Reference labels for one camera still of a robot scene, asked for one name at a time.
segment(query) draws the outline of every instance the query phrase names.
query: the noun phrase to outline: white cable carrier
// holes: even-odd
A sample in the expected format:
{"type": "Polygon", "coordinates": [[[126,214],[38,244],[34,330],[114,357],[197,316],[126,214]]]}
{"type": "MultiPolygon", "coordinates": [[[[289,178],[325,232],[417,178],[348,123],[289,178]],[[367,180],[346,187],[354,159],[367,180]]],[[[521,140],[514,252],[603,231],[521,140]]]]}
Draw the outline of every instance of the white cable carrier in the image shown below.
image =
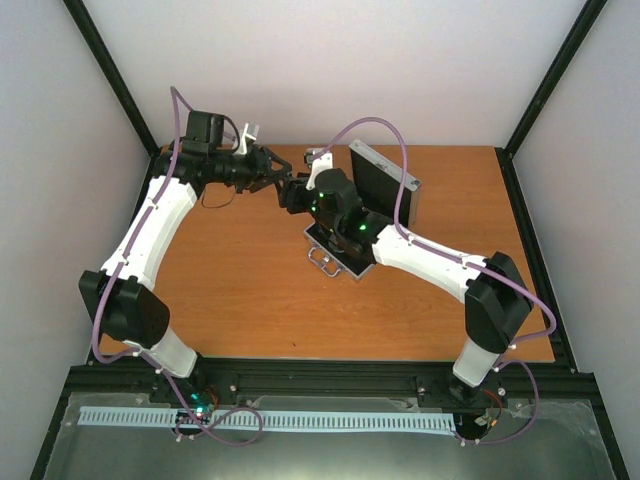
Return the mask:
{"type": "MultiPolygon", "coordinates": [[[[228,410],[213,412],[211,422],[228,410]]],[[[81,407],[78,425],[110,427],[174,428],[178,422],[176,408],[81,407]]],[[[287,433],[360,433],[401,432],[453,435],[455,423],[449,413],[343,413],[259,411],[265,432],[287,433]]],[[[187,419],[180,428],[198,428],[187,419]]],[[[240,411],[225,418],[215,429],[258,430],[258,419],[251,412],[240,411]]]]}

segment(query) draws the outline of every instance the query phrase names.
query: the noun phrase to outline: wooden table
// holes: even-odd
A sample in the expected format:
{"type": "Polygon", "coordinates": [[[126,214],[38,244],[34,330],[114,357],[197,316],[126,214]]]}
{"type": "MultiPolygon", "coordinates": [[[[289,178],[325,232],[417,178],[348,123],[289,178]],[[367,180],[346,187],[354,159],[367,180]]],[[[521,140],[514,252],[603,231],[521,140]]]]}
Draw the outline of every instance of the wooden table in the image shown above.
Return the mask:
{"type": "MultiPolygon", "coordinates": [[[[306,146],[273,150],[302,170],[306,146]]],[[[377,147],[400,163],[399,147],[377,147]]],[[[351,174],[349,150],[334,164],[351,174]]],[[[516,262],[533,287],[498,161],[491,147],[410,147],[409,171],[422,181],[412,229],[441,244],[516,262]]],[[[205,204],[231,190],[210,185],[205,204]]],[[[237,195],[221,209],[198,204],[178,229],[155,293],[171,326],[205,356],[360,360],[454,360],[466,339],[464,307],[418,278],[376,266],[360,283],[327,277],[307,259],[305,214],[278,208],[274,188],[237,195]]],[[[544,328],[536,309],[521,333],[544,328]]],[[[105,336],[105,352],[121,344],[105,336]]],[[[552,361],[547,339],[518,346],[518,358],[552,361]]]]}

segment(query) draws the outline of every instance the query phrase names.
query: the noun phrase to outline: white wall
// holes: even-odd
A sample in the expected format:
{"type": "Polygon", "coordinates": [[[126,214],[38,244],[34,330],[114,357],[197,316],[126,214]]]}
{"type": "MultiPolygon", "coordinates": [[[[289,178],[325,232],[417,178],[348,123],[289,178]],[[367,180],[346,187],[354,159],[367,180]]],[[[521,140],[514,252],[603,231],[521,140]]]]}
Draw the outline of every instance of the white wall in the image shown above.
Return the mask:
{"type": "Polygon", "coordinates": [[[640,3],[609,2],[516,156],[581,370],[640,478],[640,3]]]}
{"type": "MultiPolygon", "coordinates": [[[[88,0],[160,138],[194,107],[322,143],[379,115],[417,144],[504,145],[584,0],[88,0]]],[[[379,126],[355,136],[394,143],[379,126]]]]}
{"type": "Polygon", "coordinates": [[[18,480],[88,352],[78,279],[126,231],[147,160],[62,2],[3,6],[0,477],[18,480]]]}

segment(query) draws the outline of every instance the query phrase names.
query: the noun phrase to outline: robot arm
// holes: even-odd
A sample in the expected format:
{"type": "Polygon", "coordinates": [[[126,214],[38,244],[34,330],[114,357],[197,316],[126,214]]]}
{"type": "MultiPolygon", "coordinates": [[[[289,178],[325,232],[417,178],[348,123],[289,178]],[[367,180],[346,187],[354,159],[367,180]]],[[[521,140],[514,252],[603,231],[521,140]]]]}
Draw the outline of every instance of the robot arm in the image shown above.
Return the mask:
{"type": "Polygon", "coordinates": [[[188,377],[197,354],[169,327],[169,309],[153,294],[158,268],[173,235],[208,183],[258,191],[274,184],[279,204],[291,214],[310,214],[328,241],[347,255],[371,264],[405,270],[465,304],[468,335],[453,373],[466,385],[482,383],[531,311],[532,305],[508,287],[466,262],[483,265],[523,284],[513,261],[501,253],[491,259],[458,252],[409,234],[405,240],[390,218],[367,210],[344,172],[327,153],[312,162],[310,175],[294,178],[291,165],[256,145],[257,128],[246,126],[233,151],[219,149],[223,116],[192,111],[182,152],[167,189],[155,197],[170,168],[171,152],[156,162],[147,198],[118,249],[99,272],[85,271],[80,291],[91,318],[105,285],[118,271],[107,300],[101,331],[144,351],[173,376],[188,377]],[[461,259],[455,263],[416,242],[461,259]]]}
{"type": "Polygon", "coordinates": [[[342,170],[329,165],[327,155],[330,157],[325,154],[311,163],[309,179],[313,185],[305,177],[285,181],[280,205],[289,213],[311,214],[325,233],[329,248],[370,264],[404,270],[463,303],[468,338],[453,373],[466,385],[477,387],[511,344],[532,304],[466,264],[481,265],[524,285],[514,262],[500,252],[490,259],[458,252],[412,232],[406,232],[405,239],[390,218],[363,208],[354,183],[342,170]]]}

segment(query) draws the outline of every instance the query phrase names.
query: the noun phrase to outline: black metal frame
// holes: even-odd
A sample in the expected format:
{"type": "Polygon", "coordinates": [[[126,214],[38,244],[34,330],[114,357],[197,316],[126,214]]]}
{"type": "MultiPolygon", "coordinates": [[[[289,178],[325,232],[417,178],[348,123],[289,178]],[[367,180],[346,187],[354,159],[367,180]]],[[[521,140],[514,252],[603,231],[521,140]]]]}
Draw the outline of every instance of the black metal frame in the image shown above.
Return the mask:
{"type": "MultiPolygon", "coordinates": [[[[105,77],[111,84],[131,124],[150,155],[136,211],[146,195],[158,146],[140,114],[124,80],[109,54],[82,0],[64,0],[64,3],[82,32],[89,48],[105,77]]],[[[578,51],[589,29],[606,4],[606,0],[587,0],[571,31],[549,67],[540,87],[533,96],[522,119],[504,148],[496,148],[496,156],[514,218],[523,243],[534,286],[540,298],[554,311],[558,329],[551,336],[555,361],[549,364],[531,364],[541,398],[589,400],[600,427],[609,458],[617,478],[629,478],[618,448],[596,380],[592,374],[578,373],[564,323],[549,281],[531,218],[522,196],[514,169],[513,159],[531,130],[553,89],[562,77],[571,59],[578,51]]],[[[301,360],[233,360],[205,359],[200,367],[215,378],[223,402],[235,402],[260,395],[315,395],[315,396],[416,396],[421,405],[438,406],[445,411],[461,413],[468,410],[449,400],[434,400],[421,395],[420,387],[432,384],[434,378],[444,378],[451,371],[447,362],[327,362],[301,360]]],[[[490,381],[498,382],[513,398],[530,398],[528,376],[518,367],[510,366],[499,374],[491,374],[490,381]]],[[[94,365],[89,358],[86,365],[72,367],[60,396],[60,401],[32,479],[43,478],[60,422],[72,392],[144,392],[156,401],[176,404],[177,399],[166,381],[156,375],[141,359],[125,358],[113,365],[94,365]]]]}

